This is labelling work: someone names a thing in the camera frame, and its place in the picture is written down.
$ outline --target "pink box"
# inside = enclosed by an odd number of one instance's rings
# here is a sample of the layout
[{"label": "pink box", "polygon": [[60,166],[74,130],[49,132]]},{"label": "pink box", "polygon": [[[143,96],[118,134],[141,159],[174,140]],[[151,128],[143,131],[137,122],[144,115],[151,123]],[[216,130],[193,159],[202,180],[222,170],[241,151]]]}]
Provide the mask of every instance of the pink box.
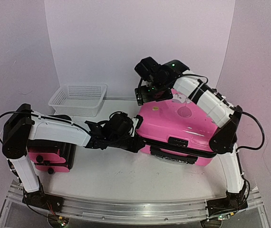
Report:
[{"label": "pink box", "polygon": [[139,115],[144,120],[137,133],[148,144],[141,151],[205,166],[216,155],[209,140],[217,125],[186,96],[172,92],[171,100],[141,107]]}]

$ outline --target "white tabletop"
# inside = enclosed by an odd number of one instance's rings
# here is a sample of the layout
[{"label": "white tabletop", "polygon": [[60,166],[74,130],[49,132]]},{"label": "white tabletop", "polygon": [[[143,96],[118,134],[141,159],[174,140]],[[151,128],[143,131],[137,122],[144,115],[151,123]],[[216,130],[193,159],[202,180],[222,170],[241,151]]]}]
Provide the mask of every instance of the white tabletop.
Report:
[{"label": "white tabletop", "polygon": [[[106,100],[97,117],[73,116],[73,121],[107,120],[115,111],[136,116],[136,101]],[[180,201],[225,196],[224,172],[218,157],[206,167],[163,161],[144,153],[117,148],[78,147],[69,173],[37,171],[45,192],[84,199],[113,201]]]}]

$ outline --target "white wall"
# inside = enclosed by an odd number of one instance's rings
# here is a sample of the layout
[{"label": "white wall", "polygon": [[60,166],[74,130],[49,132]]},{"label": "white wall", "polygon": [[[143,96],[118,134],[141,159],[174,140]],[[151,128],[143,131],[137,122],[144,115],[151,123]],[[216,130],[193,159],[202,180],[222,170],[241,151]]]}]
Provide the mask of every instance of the white wall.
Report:
[{"label": "white wall", "polygon": [[216,86],[234,0],[45,0],[60,84],[108,84],[108,97],[134,97],[136,64],[179,59]]},{"label": "white wall", "polygon": [[[0,114],[25,102],[50,114],[48,100],[58,87],[44,1],[0,1]],[[12,179],[0,145],[0,209]]]},{"label": "white wall", "polygon": [[[241,153],[242,164],[262,193],[271,222],[271,1],[237,0],[230,41],[218,91],[256,116],[267,136],[266,147]],[[261,133],[242,117],[240,144],[259,145]]]}]

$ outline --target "storage basket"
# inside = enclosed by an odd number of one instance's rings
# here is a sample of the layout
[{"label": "storage basket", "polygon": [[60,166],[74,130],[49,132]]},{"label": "storage basket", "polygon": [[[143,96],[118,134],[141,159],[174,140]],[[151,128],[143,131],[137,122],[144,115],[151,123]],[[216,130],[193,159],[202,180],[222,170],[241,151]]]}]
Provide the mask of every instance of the storage basket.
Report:
[{"label": "storage basket", "polygon": [[63,85],[49,100],[57,114],[96,116],[107,90],[105,84]]}]

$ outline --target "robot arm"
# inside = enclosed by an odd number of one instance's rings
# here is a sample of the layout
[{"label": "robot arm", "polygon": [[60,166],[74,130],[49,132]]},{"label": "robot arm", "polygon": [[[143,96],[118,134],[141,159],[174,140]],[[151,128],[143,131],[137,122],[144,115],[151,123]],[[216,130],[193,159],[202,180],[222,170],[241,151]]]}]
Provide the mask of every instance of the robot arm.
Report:
[{"label": "robot arm", "polygon": [[[135,71],[141,76],[139,87],[135,89],[139,105],[172,99],[173,88],[197,104],[218,126],[209,146],[220,158],[226,178],[227,197],[207,201],[209,215],[221,213],[224,208],[231,209],[229,212],[246,208],[246,184],[236,153],[236,130],[242,109],[228,103],[224,96],[198,79],[189,67],[178,60],[160,65],[147,57],[136,65]],[[142,81],[146,81],[147,85],[141,86]]]},{"label": "robot arm", "polygon": [[135,134],[142,118],[129,118],[125,113],[115,113],[110,120],[102,123],[86,121],[86,127],[79,126],[69,119],[47,116],[32,111],[29,104],[22,104],[4,125],[2,152],[13,164],[23,183],[23,202],[34,207],[55,212],[62,207],[63,198],[45,194],[38,176],[28,156],[28,140],[50,140],[84,146],[92,149],[105,149],[108,146],[137,152],[144,147]]}]

